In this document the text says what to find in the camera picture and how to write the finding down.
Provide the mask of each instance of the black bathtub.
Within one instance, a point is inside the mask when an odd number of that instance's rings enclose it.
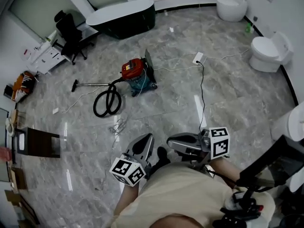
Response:
[[[104,7],[92,13],[86,23],[118,39],[146,32],[155,25],[154,0],[134,0]]]

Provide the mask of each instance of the marble floor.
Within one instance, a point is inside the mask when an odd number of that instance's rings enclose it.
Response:
[[[168,136],[198,132],[194,96],[201,94],[202,68],[157,70],[158,89],[138,98],[131,97],[126,83],[118,83],[123,98],[118,118],[129,115],[130,120],[114,145],[108,127],[117,117],[97,118],[93,114],[94,99],[103,89],[83,96],[67,113],[60,113],[81,94],[94,89],[79,87],[71,93],[75,79],[84,83],[113,81],[120,77],[122,64],[143,56],[146,48],[154,68],[170,69],[193,66],[198,51],[217,58],[241,53],[257,36],[246,34],[245,27],[245,21],[220,20],[214,7],[180,9],[167,16],[159,13],[154,29],[124,40],[99,35],[95,46],[87,50],[87,60],[78,57],[74,66],[65,62],[54,68],[52,75],[41,75],[33,94],[18,104],[18,109],[26,112],[24,126],[61,135],[66,130],[67,134],[66,141],[60,143],[60,159],[17,156],[28,184],[28,191],[22,194],[35,209],[42,227],[102,227],[121,193],[119,183],[107,172],[110,161],[119,157],[131,140],[153,133],[155,147],[168,149]],[[253,70],[248,64],[250,55],[249,50],[223,60],[208,58],[203,82],[207,125],[228,128],[230,160],[240,168],[247,167],[272,145],[270,125],[294,107],[282,72]],[[57,107],[60,112],[52,114]],[[103,107],[101,101],[97,108],[102,111]],[[171,160],[178,159],[168,151]],[[151,161],[156,163],[156,151]]]

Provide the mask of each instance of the white toilet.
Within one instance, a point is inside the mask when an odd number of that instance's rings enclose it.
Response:
[[[217,0],[218,16],[225,21],[238,22],[247,11],[246,0]]]
[[[280,65],[287,64],[294,54],[289,39],[276,32],[270,39],[255,37],[251,43],[252,57],[249,64],[256,70],[275,73]]]

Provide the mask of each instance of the black office chair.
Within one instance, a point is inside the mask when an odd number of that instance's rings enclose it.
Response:
[[[72,56],[74,55],[72,59],[72,64],[75,65],[75,58],[80,53],[84,60],[86,60],[85,55],[82,52],[82,49],[85,47],[91,45],[94,46],[92,42],[83,42],[82,40],[82,32],[78,30],[74,24],[73,16],[68,13],[66,14],[63,11],[60,11],[55,17],[54,17],[57,29],[60,31],[61,36],[66,41],[66,44],[64,46],[57,43],[57,40],[54,42],[54,45],[57,45],[62,48],[61,55],[63,56]]]

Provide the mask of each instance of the vacuum wand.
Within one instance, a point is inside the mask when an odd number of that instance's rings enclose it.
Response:
[[[74,83],[73,83],[73,87],[72,87],[72,92],[75,91],[76,87],[78,86],[109,86],[110,84],[79,84],[78,80],[75,79]]]

